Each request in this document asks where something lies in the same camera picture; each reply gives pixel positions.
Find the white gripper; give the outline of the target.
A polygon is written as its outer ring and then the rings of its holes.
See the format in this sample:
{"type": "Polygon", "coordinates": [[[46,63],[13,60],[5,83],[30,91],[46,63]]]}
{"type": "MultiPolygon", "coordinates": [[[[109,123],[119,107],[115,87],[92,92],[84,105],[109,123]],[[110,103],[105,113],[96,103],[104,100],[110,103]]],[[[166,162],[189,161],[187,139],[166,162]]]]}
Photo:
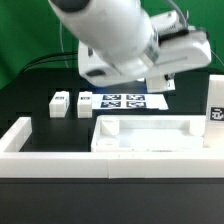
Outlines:
{"type": "Polygon", "coordinates": [[[207,32],[186,24],[176,11],[105,18],[79,42],[79,74],[98,87],[172,76],[210,62],[207,32]]]}

